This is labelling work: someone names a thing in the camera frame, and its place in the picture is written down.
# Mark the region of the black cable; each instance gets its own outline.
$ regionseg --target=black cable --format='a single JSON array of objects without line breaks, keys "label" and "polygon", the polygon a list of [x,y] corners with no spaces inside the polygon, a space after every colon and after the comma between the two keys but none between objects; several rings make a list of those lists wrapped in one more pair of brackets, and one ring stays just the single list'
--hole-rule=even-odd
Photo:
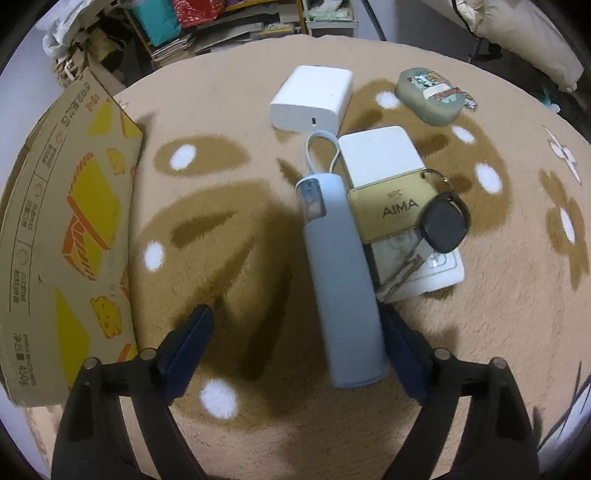
[{"label": "black cable", "polygon": [[466,26],[466,29],[468,30],[468,32],[470,32],[473,37],[479,38],[472,30],[470,30],[470,25],[468,25],[468,22],[466,21],[466,19],[462,16],[460,11],[457,9],[457,0],[452,0],[452,7],[453,7],[453,10],[456,13],[456,15],[459,17],[459,19],[462,20],[462,22],[464,22],[464,25]]},{"label": "black cable", "polygon": [[388,41],[388,39],[386,38],[386,35],[384,35],[384,31],[382,30],[382,25],[380,25],[378,22],[378,17],[375,16],[374,9],[371,8],[371,4],[369,3],[369,0],[361,0],[361,3],[363,3],[363,6],[365,7],[365,11],[368,13],[371,23],[374,24],[374,28],[375,28],[375,31],[378,33],[379,39],[381,41]]}]

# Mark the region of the teal item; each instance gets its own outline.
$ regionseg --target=teal item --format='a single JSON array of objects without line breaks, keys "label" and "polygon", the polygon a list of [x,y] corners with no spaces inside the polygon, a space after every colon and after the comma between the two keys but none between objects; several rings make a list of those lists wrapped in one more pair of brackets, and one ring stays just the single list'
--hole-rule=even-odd
[{"label": "teal item", "polygon": [[171,40],[181,31],[168,0],[146,0],[135,6],[133,11],[154,47]]},{"label": "teal item", "polygon": [[414,68],[400,74],[396,96],[424,122],[443,127],[452,123],[464,107],[466,97],[438,73]]}]

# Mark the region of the metal key blade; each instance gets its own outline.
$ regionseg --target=metal key blade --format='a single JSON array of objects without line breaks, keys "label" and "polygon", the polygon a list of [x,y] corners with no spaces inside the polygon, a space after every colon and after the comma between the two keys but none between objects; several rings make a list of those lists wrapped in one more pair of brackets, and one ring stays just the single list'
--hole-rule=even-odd
[{"label": "metal key blade", "polygon": [[434,252],[435,250],[433,247],[423,238],[417,247],[406,256],[402,263],[402,268],[387,279],[384,285],[378,289],[375,293],[375,297],[379,301],[385,302],[386,299],[398,290],[413,273],[421,268],[421,266],[427,261],[427,258],[429,258]]}]

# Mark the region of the key fob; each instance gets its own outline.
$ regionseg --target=key fob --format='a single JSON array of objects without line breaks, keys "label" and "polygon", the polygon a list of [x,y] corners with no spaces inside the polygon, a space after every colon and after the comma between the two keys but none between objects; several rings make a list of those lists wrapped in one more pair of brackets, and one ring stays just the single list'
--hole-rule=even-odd
[{"label": "key fob", "polygon": [[435,251],[448,254],[462,243],[471,223],[466,204],[455,192],[447,190],[425,206],[420,229]]}]

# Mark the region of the printed cheese graphic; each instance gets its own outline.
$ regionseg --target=printed cheese graphic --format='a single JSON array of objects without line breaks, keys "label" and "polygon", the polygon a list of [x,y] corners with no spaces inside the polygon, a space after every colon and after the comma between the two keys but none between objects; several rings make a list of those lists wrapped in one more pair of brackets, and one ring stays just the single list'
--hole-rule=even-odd
[{"label": "printed cheese graphic", "polygon": [[90,299],[92,309],[96,313],[100,329],[107,338],[121,334],[121,311],[119,305],[107,297],[98,297]]},{"label": "printed cheese graphic", "polygon": [[121,131],[123,136],[127,139],[130,138],[142,138],[142,131],[135,126],[135,124],[127,118],[127,115],[123,113],[123,110],[119,112],[121,116]]},{"label": "printed cheese graphic", "polygon": [[125,158],[123,154],[116,148],[107,148],[107,158],[113,168],[115,175],[122,175],[125,173]]},{"label": "printed cheese graphic", "polygon": [[76,167],[67,200],[85,230],[103,250],[109,250],[117,233],[121,206],[92,153],[87,153]]},{"label": "printed cheese graphic", "polygon": [[121,349],[119,356],[117,357],[118,362],[126,362],[127,360],[133,360],[138,354],[138,348],[135,344],[126,343]]},{"label": "printed cheese graphic", "polygon": [[103,249],[86,231],[76,215],[72,217],[70,225],[68,225],[61,252],[66,261],[78,272],[89,280],[96,280]]},{"label": "printed cheese graphic", "polygon": [[66,381],[74,383],[82,363],[89,356],[90,336],[80,324],[66,299],[56,288],[57,342]]},{"label": "printed cheese graphic", "polygon": [[107,99],[95,115],[92,125],[88,128],[88,135],[104,135],[111,131],[113,124],[113,106],[111,100]]},{"label": "printed cheese graphic", "polygon": [[131,295],[129,294],[129,265],[126,265],[125,270],[123,270],[123,275],[121,275],[121,281],[119,282],[119,288],[121,288],[123,295],[131,301]]}]

